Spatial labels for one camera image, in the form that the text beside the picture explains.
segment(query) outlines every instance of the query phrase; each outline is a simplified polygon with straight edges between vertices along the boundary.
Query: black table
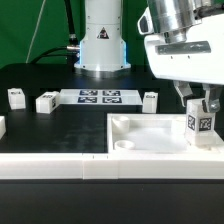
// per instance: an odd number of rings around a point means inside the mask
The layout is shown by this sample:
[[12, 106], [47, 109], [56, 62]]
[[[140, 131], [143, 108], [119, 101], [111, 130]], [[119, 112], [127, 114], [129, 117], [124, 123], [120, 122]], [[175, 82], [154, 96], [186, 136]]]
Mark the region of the black table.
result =
[[[147, 67], [134, 66], [129, 76], [95, 80], [75, 75], [66, 65], [12, 64], [0, 70], [0, 80], [0, 115], [7, 119], [7, 134], [0, 142], [2, 153], [70, 153], [69, 144], [77, 144], [78, 140], [74, 136], [83, 136], [87, 144], [80, 141], [72, 152], [105, 153], [107, 113], [140, 112], [136, 107], [73, 106], [59, 107], [51, 115], [37, 115], [35, 99], [46, 91], [62, 88], [137, 89], [141, 97], [145, 91], [156, 91], [159, 92], [158, 113], [184, 112], [172, 82], [155, 79]], [[10, 110], [8, 88], [23, 89], [26, 110]], [[199, 85], [194, 84], [193, 90], [202, 95]], [[222, 110], [216, 118], [216, 131], [222, 137], [223, 117]], [[67, 139], [67, 145], [54, 142], [66, 131], [73, 133]], [[95, 144], [88, 143], [89, 135], [94, 136]], [[223, 209], [222, 180], [0, 181], [0, 214], [4, 223], [219, 224], [224, 222]]]

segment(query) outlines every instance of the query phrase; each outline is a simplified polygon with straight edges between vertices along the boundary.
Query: blue light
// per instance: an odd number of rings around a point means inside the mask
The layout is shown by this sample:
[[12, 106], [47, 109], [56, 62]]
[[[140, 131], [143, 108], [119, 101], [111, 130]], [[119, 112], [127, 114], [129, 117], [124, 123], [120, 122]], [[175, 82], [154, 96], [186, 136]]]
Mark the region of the blue light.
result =
[[124, 43], [124, 65], [127, 64], [127, 44]]

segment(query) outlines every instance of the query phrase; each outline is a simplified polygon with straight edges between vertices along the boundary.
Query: black cable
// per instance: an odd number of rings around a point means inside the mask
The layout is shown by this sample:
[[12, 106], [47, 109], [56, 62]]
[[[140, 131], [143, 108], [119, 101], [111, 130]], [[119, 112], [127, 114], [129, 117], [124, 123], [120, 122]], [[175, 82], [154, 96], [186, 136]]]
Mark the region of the black cable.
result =
[[68, 29], [69, 29], [69, 42], [72, 45], [78, 45], [78, 39], [76, 38], [75, 34], [75, 26], [73, 22], [73, 16], [72, 16], [72, 7], [70, 0], [64, 0], [65, 1], [65, 8], [66, 8], [66, 14], [68, 19]]
[[38, 62], [43, 57], [53, 56], [53, 55], [49, 55], [50, 53], [53, 53], [55, 51], [61, 51], [61, 50], [67, 50], [67, 47], [64, 47], [64, 46], [62, 46], [62, 47], [55, 47], [55, 48], [52, 48], [52, 49], [50, 49], [48, 51], [45, 51], [44, 53], [42, 53], [38, 57], [34, 58], [30, 63], [31, 64], [35, 64], [36, 62]]

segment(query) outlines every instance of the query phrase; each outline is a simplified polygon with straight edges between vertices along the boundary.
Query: workstation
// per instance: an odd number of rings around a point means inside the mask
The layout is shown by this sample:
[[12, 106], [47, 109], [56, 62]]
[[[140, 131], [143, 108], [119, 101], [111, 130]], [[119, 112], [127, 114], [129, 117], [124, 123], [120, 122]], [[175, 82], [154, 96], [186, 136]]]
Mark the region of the workstation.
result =
[[[49, 209], [46, 219], [28, 209], [41, 223], [221, 223], [223, 4], [63, 4], [66, 48], [31, 57], [34, 35], [24, 62], [0, 70], [4, 203], [19, 216], [32, 198]], [[38, 9], [37, 33], [50, 3]]]

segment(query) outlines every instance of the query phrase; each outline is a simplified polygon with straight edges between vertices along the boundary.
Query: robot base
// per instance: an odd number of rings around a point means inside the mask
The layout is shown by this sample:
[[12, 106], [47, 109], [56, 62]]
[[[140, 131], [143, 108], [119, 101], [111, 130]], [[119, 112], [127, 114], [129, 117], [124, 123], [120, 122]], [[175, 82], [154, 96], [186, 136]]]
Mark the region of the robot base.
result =
[[74, 71], [78, 75], [84, 75], [92, 78], [100, 78], [100, 79], [107, 79], [107, 78], [116, 78], [123, 75], [129, 75], [131, 71], [131, 67], [123, 68], [116, 71], [91, 71], [83, 68], [74, 68]]

